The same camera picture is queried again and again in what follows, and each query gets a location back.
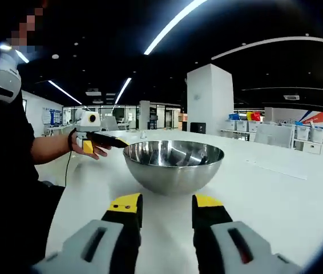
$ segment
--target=table surface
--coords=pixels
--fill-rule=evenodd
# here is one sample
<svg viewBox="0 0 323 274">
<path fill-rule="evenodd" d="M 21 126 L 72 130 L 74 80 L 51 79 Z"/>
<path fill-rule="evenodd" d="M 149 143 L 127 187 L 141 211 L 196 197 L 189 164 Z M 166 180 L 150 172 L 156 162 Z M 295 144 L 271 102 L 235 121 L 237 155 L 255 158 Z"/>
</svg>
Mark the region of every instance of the table surface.
<svg viewBox="0 0 323 274">
<path fill-rule="evenodd" d="M 266 144 L 178 130 L 108 132 L 129 143 L 191 140 L 221 148 L 225 158 L 199 193 L 221 200 L 233 220 L 268 240 L 273 253 L 298 265 L 310 263 L 323 245 L 323 158 Z M 101 219 L 117 197 L 141 192 L 142 246 L 136 273 L 198 273 L 193 247 L 191 195 L 166 197 L 144 189 L 130 174 L 122 149 L 96 161 L 82 156 L 66 187 L 47 240 L 46 255 L 90 220 Z"/>
</svg>

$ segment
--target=ceiling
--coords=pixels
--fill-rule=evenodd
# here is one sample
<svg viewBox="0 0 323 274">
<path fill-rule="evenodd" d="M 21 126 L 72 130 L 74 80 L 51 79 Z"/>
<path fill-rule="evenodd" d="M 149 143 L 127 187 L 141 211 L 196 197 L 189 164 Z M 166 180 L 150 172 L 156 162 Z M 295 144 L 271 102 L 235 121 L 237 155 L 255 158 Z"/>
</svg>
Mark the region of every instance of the ceiling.
<svg viewBox="0 0 323 274">
<path fill-rule="evenodd" d="M 187 103 L 187 73 L 212 63 L 233 76 L 236 108 L 265 106 L 323 111 L 323 42 L 283 41 L 241 49 L 279 37 L 323 38 L 322 4 L 304 1 L 208 0 L 182 19 L 155 47 L 160 31 L 192 0 L 50 1 L 20 50 L 22 88 L 64 106 L 94 99 L 119 104 L 140 100 Z M 87 96 L 97 88 L 102 96 Z M 299 95 L 287 101 L 283 95 Z"/>
</svg>

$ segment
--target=stainless steel bowl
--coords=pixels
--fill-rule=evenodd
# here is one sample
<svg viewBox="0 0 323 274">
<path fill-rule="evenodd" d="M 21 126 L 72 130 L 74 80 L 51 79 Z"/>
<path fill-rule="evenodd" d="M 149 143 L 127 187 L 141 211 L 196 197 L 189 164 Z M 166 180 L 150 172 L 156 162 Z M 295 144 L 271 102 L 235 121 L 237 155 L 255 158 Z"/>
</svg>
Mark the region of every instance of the stainless steel bowl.
<svg viewBox="0 0 323 274">
<path fill-rule="evenodd" d="M 224 153 L 208 144 L 188 141 L 146 141 L 123 150 L 134 178 L 163 195 L 195 192 L 204 187 L 221 165 Z"/>
</svg>

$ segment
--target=chair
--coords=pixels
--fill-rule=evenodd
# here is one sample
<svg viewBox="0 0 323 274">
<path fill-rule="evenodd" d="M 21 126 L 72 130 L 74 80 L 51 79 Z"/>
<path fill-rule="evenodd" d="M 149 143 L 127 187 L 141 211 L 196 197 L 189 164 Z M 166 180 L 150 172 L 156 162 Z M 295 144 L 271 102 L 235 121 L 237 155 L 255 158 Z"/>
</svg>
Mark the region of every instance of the chair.
<svg viewBox="0 0 323 274">
<path fill-rule="evenodd" d="M 100 121 L 100 126 L 102 130 L 114 131 L 119 130 L 116 118 L 114 116 L 107 116 L 102 121 Z"/>
<path fill-rule="evenodd" d="M 293 146 L 294 127 L 260 124 L 254 142 L 291 148 Z"/>
</svg>

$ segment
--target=black cable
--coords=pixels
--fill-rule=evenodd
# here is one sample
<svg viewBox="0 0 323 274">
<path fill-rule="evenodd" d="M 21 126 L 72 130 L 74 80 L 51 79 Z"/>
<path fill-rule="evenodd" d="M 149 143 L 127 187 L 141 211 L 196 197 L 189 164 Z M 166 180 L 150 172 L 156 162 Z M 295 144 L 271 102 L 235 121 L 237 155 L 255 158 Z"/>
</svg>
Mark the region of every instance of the black cable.
<svg viewBox="0 0 323 274">
<path fill-rule="evenodd" d="M 71 153 L 72 153 L 72 151 L 70 151 L 70 153 L 69 153 L 68 163 L 66 164 L 66 170 L 65 170 L 65 186 L 66 186 L 66 177 L 67 177 L 67 174 L 68 174 L 68 166 L 69 166 L 69 162 L 70 162 Z"/>
<path fill-rule="evenodd" d="M 68 163 L 66 164 L 66 170 L 65 170 L 65 186 L 66 186 L 66 177 L 67 177 L 67 174 L 68 174 L 68 166 L 69 166 L 71 152 L 72 152 L 72 140 L 71 140 L 71 137 L 72 137 L 72 135 L 73 135 L 73 133 L 75 131 L 76 131 L 76 127 L 73 128 L 73 130 L 68 135 L 68 146 L 69 146 L 70 154 L 69 154 L 69 159 L 68 159 Z"/>
</svg>

